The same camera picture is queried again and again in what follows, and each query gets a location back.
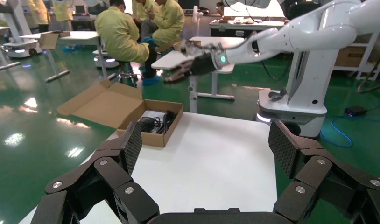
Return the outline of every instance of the yellow lab coat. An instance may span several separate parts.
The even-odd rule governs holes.
[[[176,41],[183,31],[183,10],[176,1],[167,0],[161,8],[161,13],[155,14],[153,22],[159,28],[152,36],[157,45],[162,46],[165,43]]]
[[[27,0],[32,18],[37,25],[47,25],[50,21],[50,15],[43,0]]]
[[[107,53],[123,62],[145,62],[149,58],[147,43],[138,44],[139,29],[132,17],[116,7],[101,12],[95,20],[97,33],[105,42]]]
[[[153,11],[154,14],[160,13],[160,6],[153,0],[146,0],[145,5],[141,3],[136,3],[136,17],[140,20],[149,20],[146,10]]]
[[[6,19],[4,18],[3,13],[0,13],[0,26],[1,27],[8,27],[8,23]]]
[[[53,0],[54,13],[57,21],[73,20],[70,1],[56,2]]]

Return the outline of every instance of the desk leg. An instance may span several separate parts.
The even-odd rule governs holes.
[[[15,62],[15,63],[7,64],[6,58],[4,57],[4,55],[2,53],[2,49],[0,49],[0,61],[3,64],[2,66],[0,66],[0,70],[7,69],[7,68],[10,68],[10,67],[14,67],[14,66],[20,64],[20,62]]]
[[[197,78],[196,76],[189,77],[189,99],[190,113],[197,113]]]
[[[109,77],[107,76],[107,71],[105,68],[105,60],[102,55],[102,50],[101,50],[101,45],[99,43],[99,40],[97,40],[97,48],[98,48],[98,55],[101,60],[102,74],[104,75],[105,79],[109,79]]]
[[[50,50],[47,50],[47,56],[49,57],[49,61],[50,61],[51,67],[53,68],[54,75],[45,79],[44,80],[45,82],[49,83],[69,73],[69,70],[58,72],[58,68],[56,67],[56,63],[54,61],[53,55],[51,54]]]
[[[235,100],[235,96],[229,95],[220,95],[218,94],[218,73],[212,73],[212,92],[211,93],[197,93],[199,97],[210,97],[210,98],[219,98],[219,99],[230,99]]]

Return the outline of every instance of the screw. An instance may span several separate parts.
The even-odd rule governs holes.
[[[133,191],[134,191],[133,187],[128,187],[125,190],[126,194],[128,194],[128,195],[131,194]]]
[[[100,164],[101,166],[106,165],[106,164],[107,164],[107,160],[102,160],[101,162],[99,162],[99,164]]]
[[[321,159],[317,160],[317,162],[319,164],[321,164],[321,165],[325,165],[326,164],[326,161],[325,160],[321,160]]]
[[[305,193],[305,189],[302,186],[297,186],[296,187],[296,191],[299,192],[300,194],[304,194]]]
[[[59,188],[61,185],[62,185],[62,182],[61,182],[61,181],[55,182],[55,183],[53,184],[53,188]]]
[[[370,180],[370,183],[372,183],[373,185],[375,185],[377,187],[380,187],[380,182],[377,180]]]

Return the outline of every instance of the white table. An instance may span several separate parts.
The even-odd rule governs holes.
[[[252,24],[242,24],[235,23],[233,20],[228,21],[228,23],[219,23],[218,20],[214,20],[209,24],[211,29],[241,29],[241,30],[265,30],[270,28],[280,29],[285,26],[284,21],[264,21],[262,23],[252,23]]]
[[[41,37],[41,34],[43,34],[43,33],[20,36],[20,38],[39,40]],[[96,45],[98,48],[99,57],[103,58],[101,46],[99,43],[99,35],[95,31],[71,31],[70,36],[60,37],[58,39],[58,44]],[[53,58],[50,50],[47,50],[47,56],[49,57],[49,61],[51,63],[51,67],[53,69],[54,75],[47,78],[45,80],[46,82],[51,82],[51,81],[58,79],[58,78],[69,73],[69,70],[65,70],[62,72],[58,71],[58,68],[56,66],[56,63],[54,61],[54,58]],[[103,63],[101,65],[101,67],[102,67],[102,73],[103,73],[104,77],[107,78],[107,71],[106,71],[105,65]]]
[[[0,30],[5,30],[5,29],[10,29],[10,28],[9,27],[0,27]],[[11,68],[11,67],[14,67],[14,66],[20,64],[20,62],[14,62],[14,63],[8,64],[5,56],[3,55],[2,49],[0,49],[0,61],[2,63],[2,66],[0,66],[0,70]]]
[[[244,39],[237,37],[193,37],[192,41],[201,41],[201,45],[207,44],[217,44],[222,43],[223,47],[230,47],[232,45],[239,44]],[[175,68],[180,63],[193,59],[194,56],[185,56],[184,54],[171,51],[164,57],[157,60],[152,64],[152,68],[154,69],[163,69],[163,70],[171,70]],[[223,67],[221,70],[212,72],[212,91],[211,93],[199,93],[197,92],[197,78],[196,76],[190,76],[189,81],[189,91],[190,91],[190,112],[197,113],[197,98],[198,97],[211,97],[211,98],[220,98],[220,99],[230,99],[235,100],[234,96],[229,95],[220,95],[218,94],[218,74],[230,74],[234,70],[234,65],[227,65]]]
[[[268,132],[259,122],[184,113],[165,148],[142,146],[132,177],[161,214],[194,208],[271,212],[277,195]],[[29,224],[34,212],[20,224]],[[81,223],[120,222],[102,201]]]

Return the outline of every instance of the blue cable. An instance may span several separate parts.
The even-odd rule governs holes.
[[[335,119],[333,119],[330,124],[331,126],[334,128],[334,130],[336,130],[338,133],[340,133],[341,135],[343,135],[348,141],[349,141],[349,145],[347,146],[343,146],[343,145],[339,145],[339,144],[336,144],[334,142],[331,142],[329,140],[327,140],[325,138],[325,136],[323,135],[322,133],[322,130],[320,131],[320,134],[321,134],[321,137],[322,139],[324,139],[326,142],[334,145],[334,146],[337,146],[337,147],[341,147],[341,148],[351,148],[352,147],[352,140],[350,137],[348,137],[348,135],[346,135],[344,132],[340,131],[335,125],[334,125],[334,122],[337,121],[337,120],[340,120],[340,119],[346,119],[346,118],[349,118],[349,119],[359,119],[359,120],[366,120],[366,121],[371,121],[371,122],[380,122],[380,120],[376,120],[376,119],[370,119],[370,118],[363,118],[363,117],[351,117],[351,116],[342,116],[342,117],[337,117]]]
[[[338,118],[335,118],[333,119],[330,124],[331,126],[334,128],[334,130],[336,130],[338,133],[340,133],[341,135],[343,135],[348,141],[349,141],[349,145],[348,146],[343,146],[343,145],[339,145],[339,144],[336,144],[332,141],[329,141],[325,138],[324,134],[322,133],[322,130],[320,131],[320,134],[321,134],[321,137],[322,139],[324,139],[326,142],[329,142],[330,144],[334,145],[334,146],[337,146],[337,147],[340,147],[340,148],[351,148],[352,147],[352,140],[350,139],[350,137],[348,137],[348,135],[346,135],[344,132],[340,131],[335,125],[334,125],[334,122],[336,120],[340,120],[340,119],[345,119],[347,117],[338,117]]]

